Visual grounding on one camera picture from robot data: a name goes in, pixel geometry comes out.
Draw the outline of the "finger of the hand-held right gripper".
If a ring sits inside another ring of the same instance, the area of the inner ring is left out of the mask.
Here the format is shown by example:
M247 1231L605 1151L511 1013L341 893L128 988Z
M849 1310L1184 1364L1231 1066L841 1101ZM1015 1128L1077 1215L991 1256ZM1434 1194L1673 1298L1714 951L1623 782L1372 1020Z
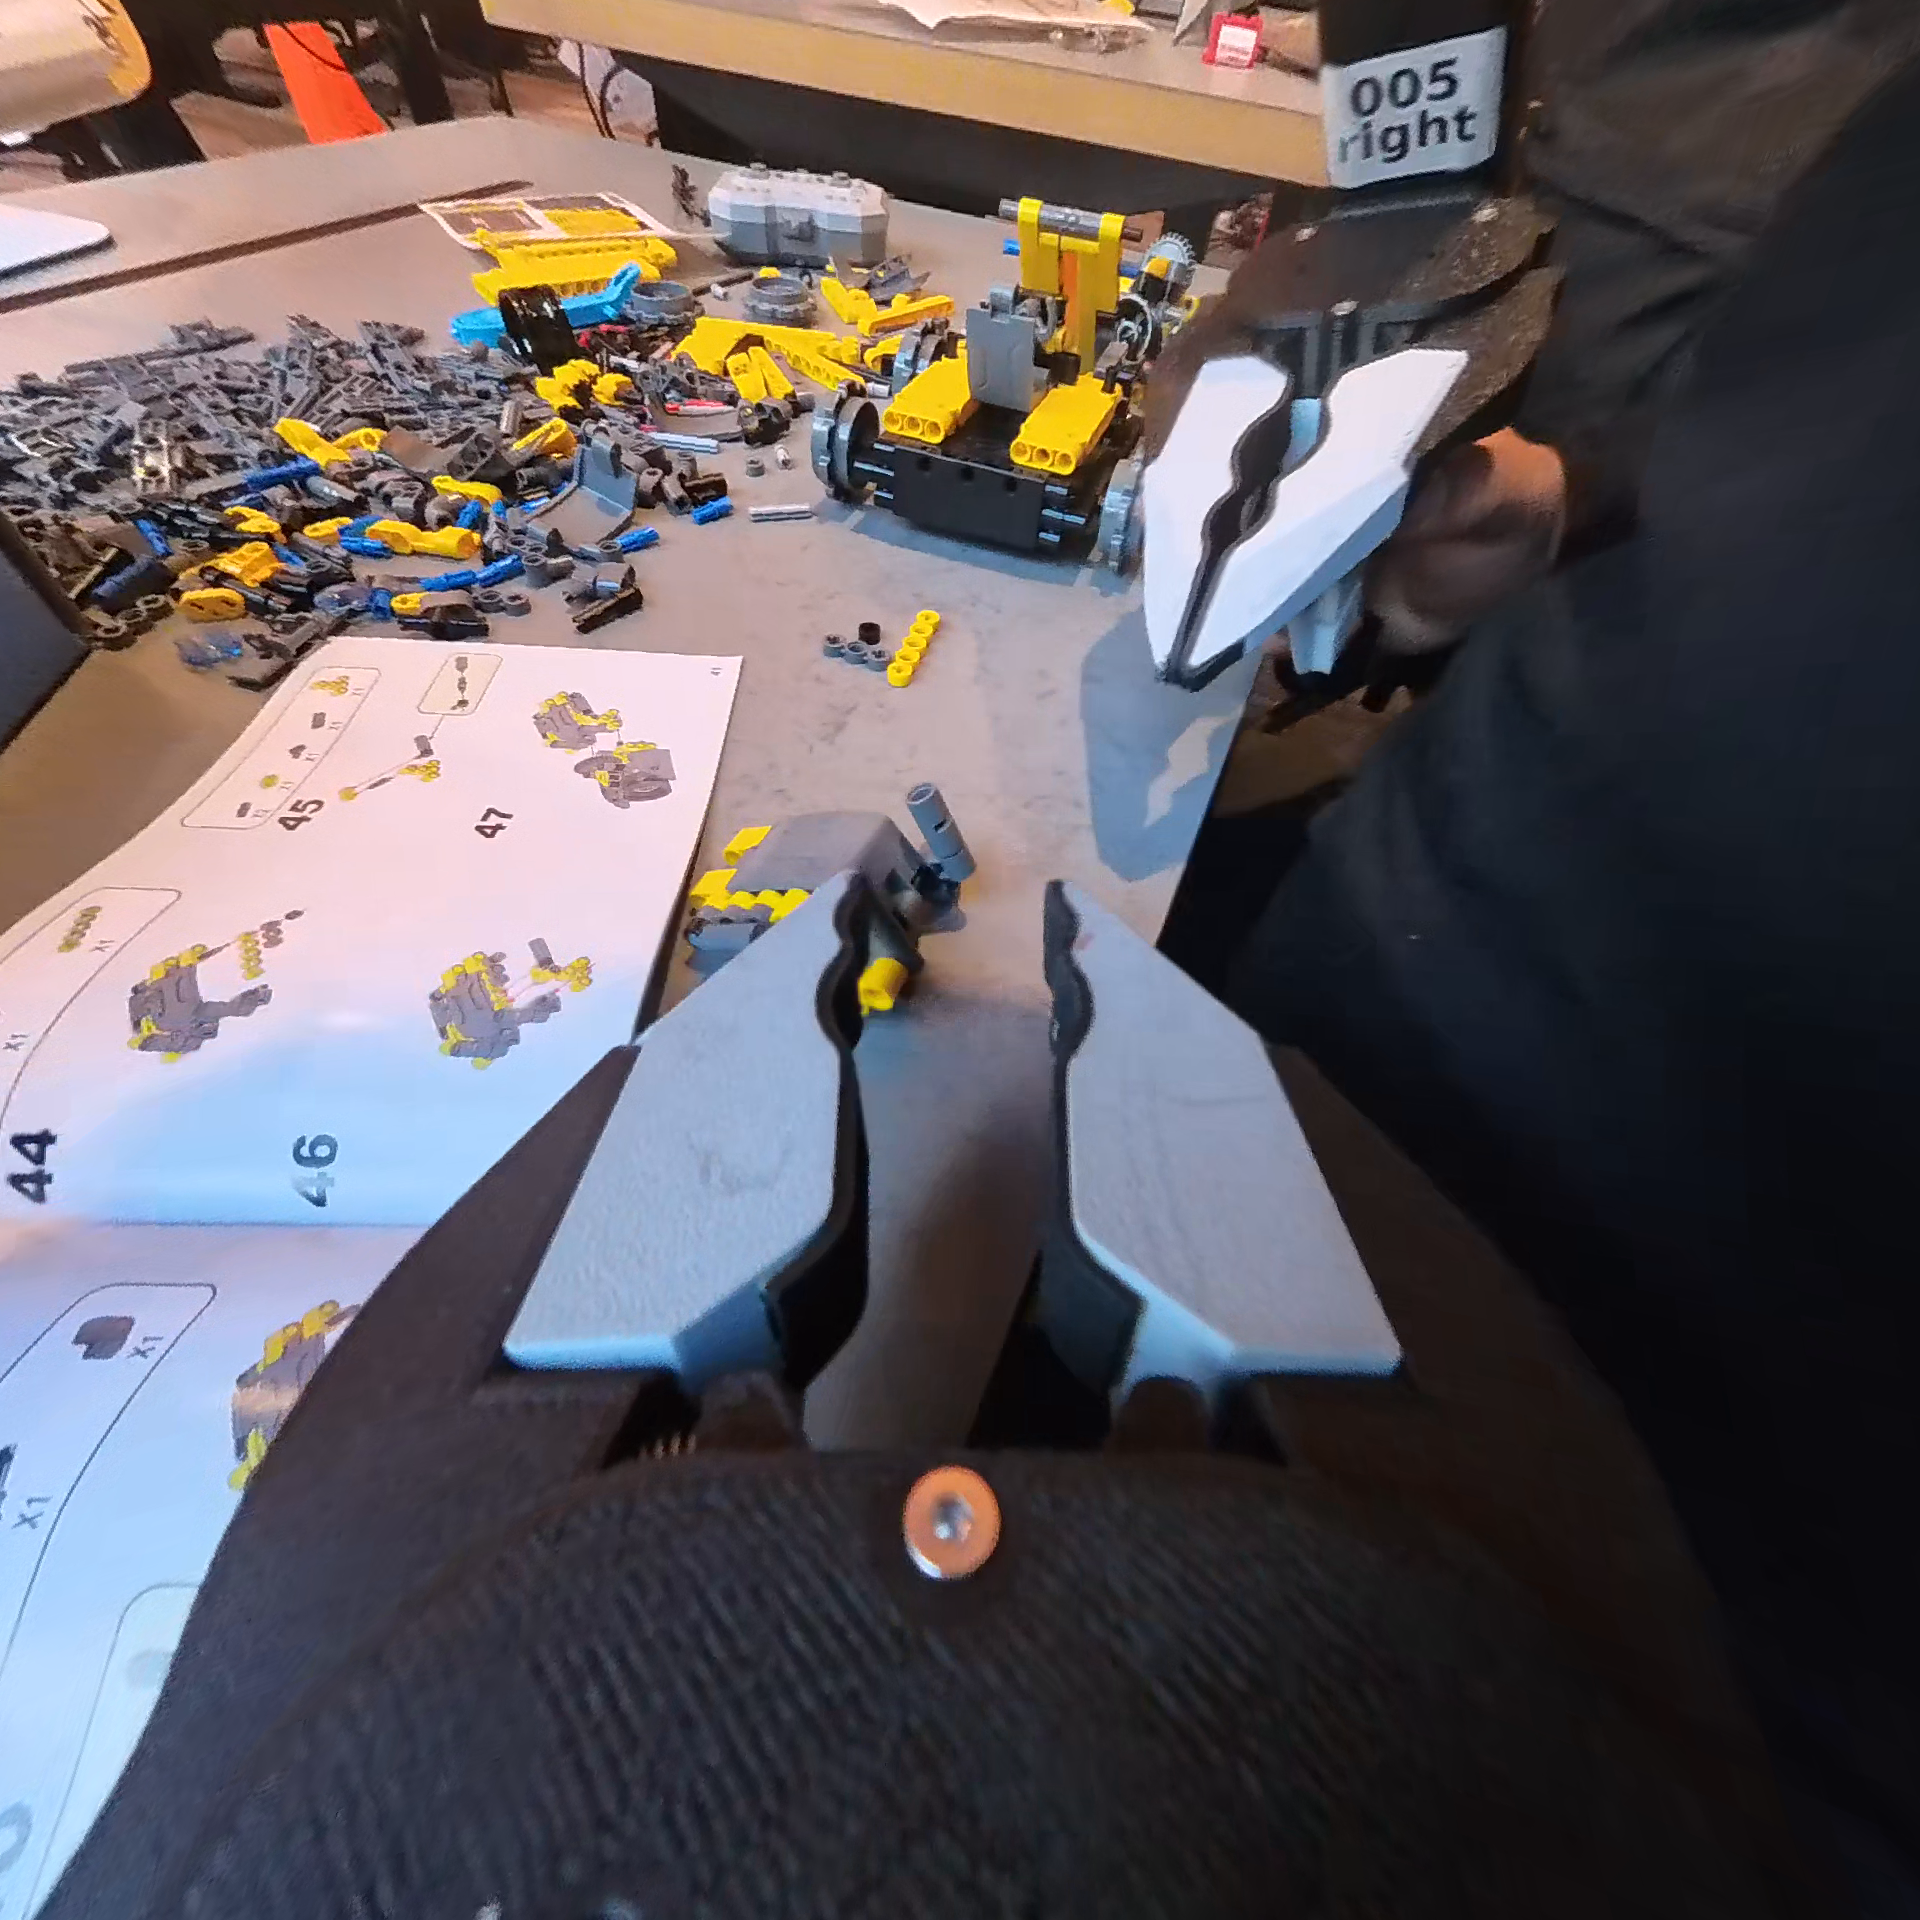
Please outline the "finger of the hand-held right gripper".
M1167 687L1209 687L1280 604L1273 491L1289 416L1292 383L1280 367L1219 356L1143 468L1143 619Z
M1240 658L1283 634L1296 672L1332 672L1362 619L1362 569L1396 529L1417 443L1465 367L1462 348L1393 348L1343 371L1327 397L1292 396L1273 491L1280 604Z

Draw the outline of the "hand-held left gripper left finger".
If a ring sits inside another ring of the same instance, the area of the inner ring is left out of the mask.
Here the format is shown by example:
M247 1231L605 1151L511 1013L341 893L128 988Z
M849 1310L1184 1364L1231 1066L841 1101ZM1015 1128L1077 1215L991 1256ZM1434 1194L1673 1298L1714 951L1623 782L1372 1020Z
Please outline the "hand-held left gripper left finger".
M643 1029L503 1340L530 1373L738 1373L803 1390L866 1305L853 1050L870 884L800 908Z

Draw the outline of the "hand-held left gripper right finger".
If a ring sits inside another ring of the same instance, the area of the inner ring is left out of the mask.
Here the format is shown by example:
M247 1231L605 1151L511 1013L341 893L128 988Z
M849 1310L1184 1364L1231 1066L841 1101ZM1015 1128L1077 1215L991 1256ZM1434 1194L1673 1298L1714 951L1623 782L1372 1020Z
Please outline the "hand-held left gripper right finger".
M1075 1380L1392 1378L1400 1340L1261 1035L1070 882L1046 887L1043 947L1043 1328Z

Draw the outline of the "grey yellow brick assembly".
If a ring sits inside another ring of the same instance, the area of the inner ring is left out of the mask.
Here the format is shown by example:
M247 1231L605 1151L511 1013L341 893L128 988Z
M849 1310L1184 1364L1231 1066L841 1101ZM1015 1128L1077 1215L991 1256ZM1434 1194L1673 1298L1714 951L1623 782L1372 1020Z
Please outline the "grey yellow brick assembly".
M833 874L863 874L871 908L859 937L859 1010L895 1013L925 971L922 937L951 925L977 855L937 785L909 788L913 837L888 814L797 814L775 826L738 831L718 868L692 882L686 947L723 966L763 932L800 911Z

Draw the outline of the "instruction booklet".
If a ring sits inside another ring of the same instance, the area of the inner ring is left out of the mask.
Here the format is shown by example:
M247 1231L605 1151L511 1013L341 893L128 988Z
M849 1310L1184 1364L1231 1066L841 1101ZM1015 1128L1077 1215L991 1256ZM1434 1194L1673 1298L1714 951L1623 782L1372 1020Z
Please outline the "instruction booklet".
M333 639L4 937L4 1806L103 1779L298 1395L630 1035L724 658Z

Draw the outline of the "person's right forearm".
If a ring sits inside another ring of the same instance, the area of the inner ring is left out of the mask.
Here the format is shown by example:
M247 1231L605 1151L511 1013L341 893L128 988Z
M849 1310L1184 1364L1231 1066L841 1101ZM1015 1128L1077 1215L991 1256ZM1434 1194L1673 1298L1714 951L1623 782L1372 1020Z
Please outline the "person's right forearm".
M1916 3L1537 3L1526 176L1564 272L1517 431L1568 557L1633 529L1651 427L1777 201L1916 53Z

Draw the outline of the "person's right hand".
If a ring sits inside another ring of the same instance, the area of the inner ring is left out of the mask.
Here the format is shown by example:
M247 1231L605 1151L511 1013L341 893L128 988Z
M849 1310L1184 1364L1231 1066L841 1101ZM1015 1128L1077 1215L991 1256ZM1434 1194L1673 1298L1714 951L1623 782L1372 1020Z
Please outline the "person's right hand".
M1550 573L1572 515L1556 446L1514 427L1450 446L1378 544L1366 604L1392 658L1428 658Z

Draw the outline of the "black yellow vehicle model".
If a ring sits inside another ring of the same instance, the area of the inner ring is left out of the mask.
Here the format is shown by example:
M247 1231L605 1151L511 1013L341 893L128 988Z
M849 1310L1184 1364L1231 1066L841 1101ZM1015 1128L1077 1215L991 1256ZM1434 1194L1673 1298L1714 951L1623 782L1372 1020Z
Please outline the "black yellow vehicle model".
M1018 275L962 322L903 330L882 396L813 416L829 499L942 539L1123 573L1143 470L1139 388L1196 311L1196 249L1116 212L1003 201Z

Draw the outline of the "background table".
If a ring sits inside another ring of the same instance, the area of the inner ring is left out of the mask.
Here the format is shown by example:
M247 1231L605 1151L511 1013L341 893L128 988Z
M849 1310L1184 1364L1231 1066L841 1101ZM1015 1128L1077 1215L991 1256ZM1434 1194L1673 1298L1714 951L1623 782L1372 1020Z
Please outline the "background table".
M969 119L1248 179L1329 182L1319 85L1216 70L1159 31L1068 46L928 31L882 3L483 3L498 31L602 44L728 78Z

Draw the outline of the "person's dark clothed body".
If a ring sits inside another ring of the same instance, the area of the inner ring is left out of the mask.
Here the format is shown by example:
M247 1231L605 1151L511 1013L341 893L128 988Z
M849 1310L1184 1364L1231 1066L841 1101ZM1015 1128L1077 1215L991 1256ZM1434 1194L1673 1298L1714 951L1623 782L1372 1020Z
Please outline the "person's dark clothed body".
M1190 971L1555 1302L1842 1916L1916 1916L1916 470L1673 463Z

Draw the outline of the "spread of yellow brick panels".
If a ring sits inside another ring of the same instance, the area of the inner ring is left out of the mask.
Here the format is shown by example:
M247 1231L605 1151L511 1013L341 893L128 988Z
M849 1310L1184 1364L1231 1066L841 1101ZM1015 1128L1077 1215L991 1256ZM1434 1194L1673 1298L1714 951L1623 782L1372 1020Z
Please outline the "spread of yellow brick panels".
M571 298L602 290L613 279L632 279L638 290L625 322L667 330L669 356L689 360L702 377L738 371L761 353L829 393L886 371L910 328L947 322L956 314L956 305L925 290L925 275L913 275L900 259L886 259L876 269L803 269L797 272L797 298L777 290L780 272L757 269L723 314L704 314L692 290L682 302L669 298L678 255L663 237L544 242L511 253L496 246L488 255L494 264L473 275L481 307L498 307L506 295L536 287Z

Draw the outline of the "grey battery box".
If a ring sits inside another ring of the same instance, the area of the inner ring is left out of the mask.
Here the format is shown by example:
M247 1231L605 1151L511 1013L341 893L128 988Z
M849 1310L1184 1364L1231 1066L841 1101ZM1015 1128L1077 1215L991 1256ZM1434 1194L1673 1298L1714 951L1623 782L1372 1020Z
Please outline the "grey battery box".
M775 171L723 172L710 186L710 231L750 269L876 269L888 259L888 196L849 172Z

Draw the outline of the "loose papers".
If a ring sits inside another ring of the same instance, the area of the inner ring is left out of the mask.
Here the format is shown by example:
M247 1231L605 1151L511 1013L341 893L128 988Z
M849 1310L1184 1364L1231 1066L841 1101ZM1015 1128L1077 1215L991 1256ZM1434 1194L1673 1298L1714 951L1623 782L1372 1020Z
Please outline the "loose papers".
M871 3L928 32L985 31L1018 40L1134 40L1153 31L1136 3Z

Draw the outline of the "blue brick panel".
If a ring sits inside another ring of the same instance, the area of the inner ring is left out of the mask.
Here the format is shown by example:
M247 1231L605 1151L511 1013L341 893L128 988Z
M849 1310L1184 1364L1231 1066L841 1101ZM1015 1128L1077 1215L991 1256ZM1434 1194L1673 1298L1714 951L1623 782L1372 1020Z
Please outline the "blue brick panel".
M556 314L565 317L565 322L571 322L573 330L585 328L605 328L605 322L625 322L630 302L632 302L638 281L628 279L613 279L607 287L602 290L588 290L588 295L571 295L571 298L556 298L553 307ZM506 341L506 319L498 314L496 305L476 307L476 311L465 311L455 314L448 319L448 332L456 347L498 347Z

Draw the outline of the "sticker sheet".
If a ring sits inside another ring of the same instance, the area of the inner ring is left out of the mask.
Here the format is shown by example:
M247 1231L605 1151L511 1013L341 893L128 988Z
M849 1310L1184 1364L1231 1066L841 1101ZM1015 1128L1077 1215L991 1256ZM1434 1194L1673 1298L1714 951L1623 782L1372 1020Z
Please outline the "sticker sheet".
M419 201L448 237L471 253L525 249L544 242L613 242L613 237L675 237L675 229L652 219L643 207L593 191L571 192L483 192L476 198Z

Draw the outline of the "pile of small brick pieces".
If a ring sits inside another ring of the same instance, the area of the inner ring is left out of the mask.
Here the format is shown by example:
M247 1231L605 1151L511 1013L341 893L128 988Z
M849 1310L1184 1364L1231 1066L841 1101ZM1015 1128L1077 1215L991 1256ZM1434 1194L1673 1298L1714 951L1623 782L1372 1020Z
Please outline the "pile of small brick pieces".
M185 665L261 691L333 637L488 639L557 592L588 637L639 610L663 515L718 524L710 438L658 403L702 384L553 302L498 347L358 319L174 322L150 348L4 384L4 513L53 569L96 652L179 627ZM585 438L618 438L646 513L573 494Z

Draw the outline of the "orange object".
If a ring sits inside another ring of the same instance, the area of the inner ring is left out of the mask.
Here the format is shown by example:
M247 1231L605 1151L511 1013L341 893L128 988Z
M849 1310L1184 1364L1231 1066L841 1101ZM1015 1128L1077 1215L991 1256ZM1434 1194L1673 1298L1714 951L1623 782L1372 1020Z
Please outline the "orange object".
M271 20L264 40L306 145L326 147L387 132L319 20Z

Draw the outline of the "white flat device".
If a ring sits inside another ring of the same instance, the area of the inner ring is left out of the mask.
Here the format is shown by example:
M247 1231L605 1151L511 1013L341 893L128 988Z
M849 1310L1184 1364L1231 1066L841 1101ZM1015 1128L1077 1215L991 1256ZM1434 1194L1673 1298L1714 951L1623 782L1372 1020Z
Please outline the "white flat device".
M4 198L0 210L4 229L4 255L0 255L0 279L14 281L21 275L36 275L43 269L61 264L67 259L84 259L96 253L107 253L113 246L107 227L89 221L66 212L43 212L31 207L16 207Z

